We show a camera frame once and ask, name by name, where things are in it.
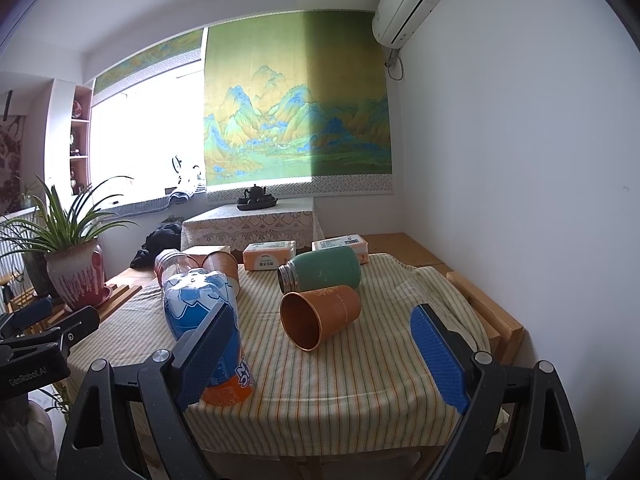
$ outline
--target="potted plant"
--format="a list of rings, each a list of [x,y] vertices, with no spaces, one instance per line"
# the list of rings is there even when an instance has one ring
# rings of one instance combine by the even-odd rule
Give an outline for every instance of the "potted plant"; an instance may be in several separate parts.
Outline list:
[[[0,258],[15,253],[43,253],[49,278],[69,308],[97,306],[110,293],[104,285],[104,260],[97,237],[113,227],[136,223],[104,221],[112,213],[101,211],[100,204],[120,194],[110,194],[91,204],[95,191],[110,179],[97,186],[89,184],[76,196],[68,211],[62,207],[56,186],[49,189],[40,178],[38,180],[48,204],[34,195],[33,221],[25,218],[0,221],[0,241],[14,247]]]

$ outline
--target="curtain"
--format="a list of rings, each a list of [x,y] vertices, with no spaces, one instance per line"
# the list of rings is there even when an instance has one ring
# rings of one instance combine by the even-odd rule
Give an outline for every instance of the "curtain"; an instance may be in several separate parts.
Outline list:
[[[146,79],[199,61],[203,29],[193,30],[152,46],[107,70],[95,79],[95,106]]]
[[[313,194],[391,190],[385,68],[372,16],[284,12],[209,27],[208,186],[302,178]]]

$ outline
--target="small table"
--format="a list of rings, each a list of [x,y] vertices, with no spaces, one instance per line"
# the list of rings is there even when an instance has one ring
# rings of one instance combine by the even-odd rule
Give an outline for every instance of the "small table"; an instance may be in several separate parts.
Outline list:
[[[300,250],[324,235],[312,198],[286,198],[274,207],[240,211],[236,204],[217,207],[182,223],[182,249],[197,245],[228,245],[244,251],[256,242],[295,240]]]

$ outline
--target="mountain painting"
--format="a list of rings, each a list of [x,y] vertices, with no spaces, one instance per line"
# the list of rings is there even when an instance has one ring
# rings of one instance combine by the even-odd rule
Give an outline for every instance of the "mountain painting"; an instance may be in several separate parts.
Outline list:
[[[384,59],[371,19],[320,10],[209,27],[208,186],[391,173]]]

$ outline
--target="green thermos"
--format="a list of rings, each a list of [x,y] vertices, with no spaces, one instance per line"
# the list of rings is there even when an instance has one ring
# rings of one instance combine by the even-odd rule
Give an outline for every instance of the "green thermos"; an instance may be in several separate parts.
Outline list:
[[[347,246],[332,247],[294,256],[278,267],[283,294],[305,292],[335,285],[360,285],[360,262]]]

